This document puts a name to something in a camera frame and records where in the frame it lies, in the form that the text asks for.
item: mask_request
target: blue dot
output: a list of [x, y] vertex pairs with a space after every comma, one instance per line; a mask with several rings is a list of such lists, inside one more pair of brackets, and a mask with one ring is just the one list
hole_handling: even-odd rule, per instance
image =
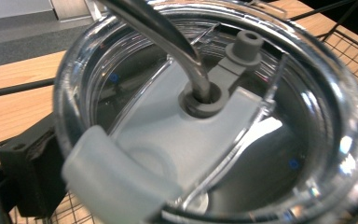
[[300, 164], [298, 163], [298, 161], [296, 159], [291, 159], [289, 161], [289, 165], [290, 165], [290, 168], [292, 168], [293, 170], [298, 169], [298, 167], [300, 166]]
[[115, 73], [110, 74], [109, 80], [111, 80], [113, 83], [118, 83], [118, 74]]

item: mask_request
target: wooden table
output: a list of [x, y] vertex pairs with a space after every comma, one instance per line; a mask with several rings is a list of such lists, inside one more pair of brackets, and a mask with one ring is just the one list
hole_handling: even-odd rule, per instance
[[[311, 8], [297, 0], [280, 0], [272, 5], [288, 12], [288, 18], [300, 15]], [[334, 22], [322, 14], [297, 21], [313, 35], [329, 31]], [[339, 27], [343, 33], [355, 38], [358, 35]], [[64, 52], [0, 66], [0, 88], [54, 77]], [[0, 141], [15, 136], [52, 111], [52, 87], [25, 91], [0, 97]]]

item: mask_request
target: clear plastic lid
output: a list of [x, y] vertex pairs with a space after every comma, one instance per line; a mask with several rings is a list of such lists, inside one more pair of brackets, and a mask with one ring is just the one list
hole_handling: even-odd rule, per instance
[[[290, 223], [321, 215], [342, 217], [358, 205], [358, 86], [332, 52], [295, 24], [245, 4], [150, 4], [189, 41], [195, 40], [207, 71], [225, 57], [226, 46], [240, 30], [261, 35], [261, 65], [235, 82], [235, 87], [260, 98], [277, 75], [283, 54], [288, 57], [274, 107], [263, 117], [279, 121], [279, 127], [270, 132], [265, 132], [269, 125], [251, 129], [247, 134], [259, 137], [243, 147], [232, 167], [199, 190], [190, 206], [180, 202], [199, 183], [184, 189], [180, 200], [162, 208], [160, 222]], [[170, 60], [163, 49], [115, 16], [91, 26], [66, 53], [55, 84], [54, 114], [63, 154], [69, 155], [93, 125], [115, 136]]]

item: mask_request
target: gray floor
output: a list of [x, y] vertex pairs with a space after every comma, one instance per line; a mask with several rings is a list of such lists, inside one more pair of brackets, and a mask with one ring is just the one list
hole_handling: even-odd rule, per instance
[[0, 19], [0, 65], [68, 49], [90, 24], [57, 21], [53, 11]]

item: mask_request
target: curved metal tube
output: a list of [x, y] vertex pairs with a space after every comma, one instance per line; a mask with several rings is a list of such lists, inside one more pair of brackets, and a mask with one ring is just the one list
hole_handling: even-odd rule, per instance
[[179, 62], [190, 79], [194, 97], [210, 103], [211, 84], [200, 56], [187, 39], [145, 0], [99, 0], [135, 30], [166, 50]]

